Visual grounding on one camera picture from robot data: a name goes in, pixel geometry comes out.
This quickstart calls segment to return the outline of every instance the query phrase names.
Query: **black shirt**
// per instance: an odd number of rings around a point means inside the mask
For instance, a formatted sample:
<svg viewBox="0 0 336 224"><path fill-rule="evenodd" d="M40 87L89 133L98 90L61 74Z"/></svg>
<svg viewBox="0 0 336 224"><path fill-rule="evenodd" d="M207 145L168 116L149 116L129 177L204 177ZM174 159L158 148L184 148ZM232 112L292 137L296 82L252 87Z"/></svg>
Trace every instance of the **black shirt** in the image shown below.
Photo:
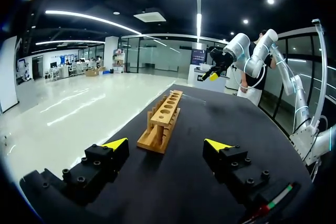
<svg viewBox="0 0 336 224"><path fill-rule="evenodd" d="M249 46L249 52L250 52L250 55L252 56L253 55L253 51L254 51L254 49L255 49L255 47L256 47L256 44L254 43L254 42L252 42L251 44L250 44L250 46ZM266 59L265 59L265 64L267 65L267 66L271 66L271 62L272 62L272 58L271 58L271 56L270 55L268 55L267 57L266 57ZM265 67L265 76L264 76L264 78L262 79L262 81L258 84L258 85L256 85L255 86L255 89L259 89L259 90L263 90L264 89L264 87L265 87L265 82L266 82L266 75L267 75L267 68ZM251 76L249 76L248 74L245 74L246 75L246 82L247 82L247 85L248 86L250 86L250 87L252 87L253 85L255 85L259 80L260 80L260 78L262 77L262 75L263 75L263 72L264 72L264 68L262 67L262 69L261 69L261 71L260 71L260 73L259 73L259 76L257 77L257 78L253 78L253 77L251 77Z"/></svg>

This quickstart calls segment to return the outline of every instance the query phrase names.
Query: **ceiling vent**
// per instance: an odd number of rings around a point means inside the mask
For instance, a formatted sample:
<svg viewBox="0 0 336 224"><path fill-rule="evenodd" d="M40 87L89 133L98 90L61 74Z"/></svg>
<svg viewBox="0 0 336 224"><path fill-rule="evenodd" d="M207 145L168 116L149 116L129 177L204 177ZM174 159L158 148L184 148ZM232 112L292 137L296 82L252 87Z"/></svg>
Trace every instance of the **ceiling vent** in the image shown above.
<svg viewBox="0 0 336 224"><path fill-rule="evenodd" d="M159 12L153 13L141 13L136 14L134 17L138 18L139 20L148 23L148 22L165 22L165 18Z"/></svg>

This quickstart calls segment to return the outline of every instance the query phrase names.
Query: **black table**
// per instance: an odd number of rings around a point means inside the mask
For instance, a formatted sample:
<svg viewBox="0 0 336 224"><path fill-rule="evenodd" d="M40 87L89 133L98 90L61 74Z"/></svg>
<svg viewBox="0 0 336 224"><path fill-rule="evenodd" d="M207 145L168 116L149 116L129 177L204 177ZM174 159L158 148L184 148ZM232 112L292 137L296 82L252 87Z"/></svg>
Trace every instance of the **black table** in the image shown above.
<svg viewBox="0 0 336 224"><path fill-rule="evenodd" d="M236 223L244 215L225 185L220 185L202 157L205 138L240 145L272 176L302 187L282 214L295 210L311 185L307 169L285 135L250 101L234 95L173 85L183 91L175 129L164 155L136 147L146 129L147 111L110 141L127 137L130 156L113 184L87 209L117 223Z"/></svg>

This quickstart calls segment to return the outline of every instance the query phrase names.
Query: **screen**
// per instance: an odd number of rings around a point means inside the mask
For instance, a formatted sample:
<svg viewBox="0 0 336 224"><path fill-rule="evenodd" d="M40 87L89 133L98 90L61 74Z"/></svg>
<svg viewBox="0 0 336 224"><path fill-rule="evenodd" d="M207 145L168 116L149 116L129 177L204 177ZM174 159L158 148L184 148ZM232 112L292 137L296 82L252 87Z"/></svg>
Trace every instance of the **screen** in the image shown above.
<svg viewBox="0 0 336 224"><path fill-rule="evenodd" d="M206 50L192 49L191 64L199 65L205 62Z"/></svg>

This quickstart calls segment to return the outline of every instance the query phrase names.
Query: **glossy white floor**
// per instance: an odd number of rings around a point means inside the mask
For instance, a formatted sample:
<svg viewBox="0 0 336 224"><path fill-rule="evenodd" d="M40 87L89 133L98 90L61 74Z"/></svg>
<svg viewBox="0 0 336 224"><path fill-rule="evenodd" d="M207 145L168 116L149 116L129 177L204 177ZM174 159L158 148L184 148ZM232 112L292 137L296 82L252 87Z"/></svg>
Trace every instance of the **glossy white floor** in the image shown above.
<svg viewBox="0 0 336 224"><path fill-rule="evenodd" d="M128 73L36 81L37 106L0 116L8 172L15 183L35 169L61 177L88 146L104 143L173 83L186 80Z"/></svg>

